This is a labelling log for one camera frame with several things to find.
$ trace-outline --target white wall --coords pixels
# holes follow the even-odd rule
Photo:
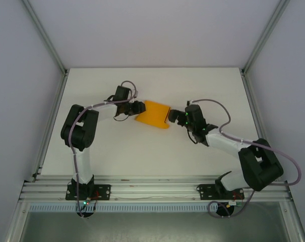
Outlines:
[[[31,176],[60,76],[20,1],[0,1],[0,241]]]
[[[291,191],[305,229],[305,0],[290,1],[249,74],[271,145],[294,157],[302,181]],[[296,178],[289,161],[286,178]]]
[[[279,0],[30,2],[67,68],[242,68]]]

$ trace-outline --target yellow block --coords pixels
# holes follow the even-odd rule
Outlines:
[[[136,121],[144,124],[152,125],[161,129],[168,129],[169,124],[166,123],[170,106],[157,102],[145,101],[146,111],[136,117]]]

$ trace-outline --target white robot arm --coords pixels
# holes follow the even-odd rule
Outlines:
[[[74,175],[71,185],[68,185],[67,200],[85,200],[86,203],[98,191],[94,184],[89,151],[89,147],[94,141],[97,123],[116,117],[121,113],[130,116],[140,114],[146,110],[144,103],[139,101],[130,102],[137,96],[136,89],[131,98],[129,98],[130,93],[132,94],[130,88],[121,85],[117,87],[116,93],[111,95],[105,103],[95,105],[90,109],[85,109],[77,104],[71,107],[60,133],[65,145],[70,146],[69,137],[74,126],[70,137],[74,154]]]
[[[207,124],[200,107],[189,104],[185,112],[171,110],[168,115],[170,122],[185,126],[188,134],[192,133],[195,144],[201,143],[208,147],[220,149],[240,160],[241,169],[229,171],[215,181],[215,188],[219,195],[241,188],[252,188],[261,191],[268,184],[283,175],[283,169],[272,151],[262,149],[250,144],[226,138],[220,133],[217,126]],[[254,141],[264,146],[269,146],[264,139]]]

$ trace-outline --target white platform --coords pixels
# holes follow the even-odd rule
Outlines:
[[[212,98],[222,102],[232,116],[225,131],[246,139],[257,132],[238,68],[105,68],[71,69],[59,108],[42,175],[73,174],[72,153],[60,138],[73,104],[88,106],[115,93],[124,80],[133,81],[139,98],[184,109],[187,100]],[[214,103],[200,103],[206,122],[221,125],[226,114]],[[221,151],[194,145],[185,128],[171,124],[167,130],[134,120],[104,120],[97,125],[91,148],[94,175],[185,176],[220,175],[240,167]]]

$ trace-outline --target cable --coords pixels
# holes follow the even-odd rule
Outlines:
[[[104,102],[111,102],[111,98],[113,98],[114,95],[109,96],[106,100],[104,100]]]
[[[127,120],[128,117],[129,117],[129,115],[128,115],[125,119],[122,119],[122,120],[117,120],[115,117],[113,117],[113,119],[114,119],[115,121],[118,121],[118,122],[123,122],[123,121]]]
[[[122,197],[116,197],[111,195],[113,198],[118,198],[118,199],[126,199],[126,200],[140,200],[140,199],[150,199],[150,198],[186,198],[188,196],[184,197],[166,197],[166,196],[150,196],[150,197],[143,197],[143,198],[122,198]]]
[[[242,200],[241,202],[243,203],[243,197],[240,194],[233,191],[233,196],[234,196],[234,201],[236,200],[236,197],[239,197],[239,198],[241,198],[241,200]]]
[[[232,137],[232,136],[230,136],[230,135],[224,133],[224,132],[222,131],[223,127],[225,127],[226,125],[228,125],[228,124],[231,122],[231,115],[229,114],[227,108],[226,108],[223,104],[221,104],[220,102],[218,102],[218,101],[216,101],[216,100],[213,100],[213,99],[198,99],[198,100],[192,101],[192,103],[200,102],[200,101],[215,102],[215,103],[217,103],[218,105],[220,105],[220,106],[224,109],[224,111],[226,112],[227,117],[228,117],[228,121],[225,122],[224,124],[222,124],[222,125],[219,127],[219,129],[218,129],[219,132],[220,132],[220,134],[221,134],[222,136],[224,136],[224,137],[226,137],[226,138],[228,138],[228,139],[230,139],[230,140],[236,141],[236,142],[243,142],[243,143],[246,143],[246,144],[249,144],[249,145],[257,146],[257,147],[260,147],[260,148],[262,148],[262,149],[266,149],[266,150],[270,150],[270,151],[272,151],[272,152],[278,153],[278,154],[284,156],[285,158],[287,158],[288,160],[290,160],[290,161],[294,164],[294,166],[296,167],[297,172],[298,172],[298,178],[297,178],[295,181],[293,181],[293,182],[291,182],[291,183],[284,183],[284,184],[271,183],[271,184],[270,184],[271,186],[293,186],[293,185],[296,185],[297,183],[299,183],[299,181],[301,180],[301,176],[302,176],[301,168],[300,168],[300,166],[298,165],[298,163],[297,163],[292,157],[290,157],[289,155],[283,153],[283,152],[280,151],[280,150],[277,150],[277,149],[274,149],[274,148],[271,148],[271,147],[268,147],[268,146],[265,146],[265,145],[257,144],[257,143],[254,143],[254,142],[252,142],[252,141],[241,140],[241,139],[238,139],[238,138],[236,138],[236,137]],[[214,218],[230,218],[230,217],[236,217],[236,216],[238,216],[239,214],[241,214],[241,213],[246,209],[246,207],[247,207],[247,205],[249,204],[249,202],[250,202],[250,200],[251,200],[251,198],[252,198],[254,192],[255,192],[255,190],[253,190],[253,192],[251,193],[250,197],[248,198],[248,200],[246,201],[246,203],[244,204],[244,206],[241,208],[241,210],[239,210],[239,211],[238,211],[236,214],[234,214],[234,215],[229,215],[229,212],[228,212],[228,210],[226,209],[226,207],[225,207],[222,203],[219,203],[219,202],[216,202],[216,201],[211,201],[211,202],[208,204],[208,213],[209,213],[210,216],[212,216],[212,217],[214,217]],[[210,210],[209,210],[210,205],[212,205],[213,203],[217,203],[217,204],[219,204],[221,207],[223,207],[229,216],[227,216],[227,217],[223,217],[223,216],[218,217],[218,216],[213,215],[213,214],[210,212]]]
[[[93,211],[95,212],[95,210],[96,210],[96,203],[97,203],[97,200],[98,200],[98,197],[99,197],[99,194],[98,194],[98,191],[96,191],[96,201],[95,201],[95,203],[94,203],[94,208],[93,208]]]
[[[69,135],[68,135],[68,144],[69,144],[69,146],[70,146],[70,148],[71,148],[71,150],[72,150],[72,152],[73,152],[73,160],[74,160],[74,167],[75,167],[75,173],[76,173],[76,183],[77,183],[77,184],[76,184],[76,200],[77,200],[77,207],[78,207],[78,210],[79,210],[80,215],[81,215],[82,218],[84,217],[84,215],[83,215],[83,213],[81,212],[80,196],[79,196],[79,185],[80,185],[80,182],[79,182],[79,176],[78,176],[76,151],[75,151],[75,148],[74,148],[73,145],[72,145],[72,133],[73,133],[73,131],[74,131],[74,128],[75,128],[75,126],[76,126],[78,120],[81,118],[81,116],[82,116],[87,110],[90,110],[90,109],[96,108],[96,107],[100,107],[100,106],[104,106],[104,105],[106,105],[106,104],[111,104],[111,103],[112,103],[112,104],[117,104],[117,103],[123,103],[123,102],[129,102],[129,101],[131,101],[131,100],[135,97],[135,95],[136,95],[137,87],[136,87],[136,85],[135,85],[133,82],[131,82],[131,81],[124,81],[124,82],[121,83],[121,85],[124,84],[124,83],[130,83],[130,84],[133,85],[134,90],[135,90],[135,94],[134,94],[133,96],[131,96],[131,97],[130,97],[129,99],[127,99],[127,100],[103,102],[103,103],[99,103],[99,104],[92,105],[92,106],[88,106],[88,107],[84,108],[83,111],[81,111],[80,114],[79,114],[79,115],[77,116],[77,118],[75,119],[75,121],[74,121],[74,123],[73,123],[73,125],[72,125],[72,127],[71,127],[70,133],[69,133]]]
[[[190,139],[194,144],[197,144],[197,143],[198,143],[196,140],[193,140],[193,138],[191,137],[191,134],[189,133],[189,130],[187,130],[187,134],[188,134],[189,139]]]

